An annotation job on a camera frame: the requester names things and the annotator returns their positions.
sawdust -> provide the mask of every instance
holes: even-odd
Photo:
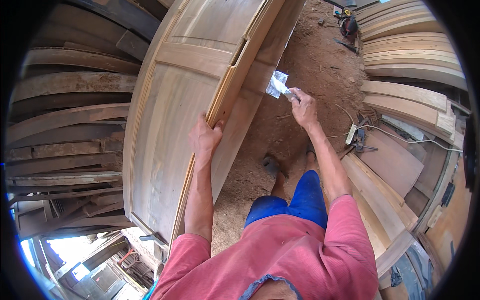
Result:
[[[320,18],[323,26],[318,24]],[[278,66],[290,76],[287,86],[317,99],[319,121],[327,136],[348,132],[350,118],[334,104],[356,120],[357,112],[364,109],[361,82],[367,79],[361,57],[333,41],[342,36],[332,26],[337,26],[333,5],[308,0]],[[337,153],[344,150],[344,140],[330,139]],[[285,191],[291,200],[303,174],[307,141],[306,132],[293,119],[290,103],[283,96],[264,96],[215,205],[212,255],[240,239],[253,201],[270,194],[274,180],[261,165],[266,153],[288,170]]]

hand tool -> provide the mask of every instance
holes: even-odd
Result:
[[[339,40],[337,40],[336,38],[334,38],[333,40],[336,41],[336,42],[339,43],[339,44],[342,44],[343,46],[347,47],[350,51],[352,51],[352,52],[354,52],[355,54],[358,55],[359,51],[358,51],[357,48],[353,47],[352,45],[345,44],[344,42],[339,41]]]

foot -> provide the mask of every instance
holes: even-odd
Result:
[[[267,154],[263,159],[262,164],[268,174],[272,175],[274,179],[277,179],[279,175],[283,175],[285,177],[285,182],[288,181],[288,174],[280,168],[280,164],[273,156]]]

black object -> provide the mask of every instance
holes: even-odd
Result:
[[[475,153],[475,125],[473,115],[467,118],[465,138],[463,139],[463,166],[465,172],[465,186],[473,192],[473,186],[477,178],[478,157]]]
[[[448,204],[450,203],[450,200],[452,199],[453,192],[455,192],[455,185],[451,182],[448,183],[447,189],[445,191],[445,194],[442,198],[442,205],[445,207],[448,207]]]
[[[336,38],[333,39],[334,41],[336,41],[337,43],[339,44],[342,44],[343,46],[347,47],[350,51],[352,51],[353,53],[357,54],[359,53],[358,49],[353,47],[352,45],[349,45],[349,44],[345,44],[344,42],[342,41],[339,41],[337,40]]]
[[[355,36],[359,31],[359,26],[355,20],[355,16],[343,16],[338,20],[338,26],[340,26],[340,33],[347,36]]]

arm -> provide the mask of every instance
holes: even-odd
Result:
[[[203,113],[198,116],[197,124],[189,135],[195,165],[185,207],[185,233],[204,237],[210,244],[213,227],[212,158],[222,140],[222,127],[223,121],[219,121],[211,129]]]
[[[347,172],[318,121],[315,99],[297,88],[290,91],[300,99],[292,101],[293,116],[305,128],[315,148],[327,198],[332,202],[342,195],[352,195]]]

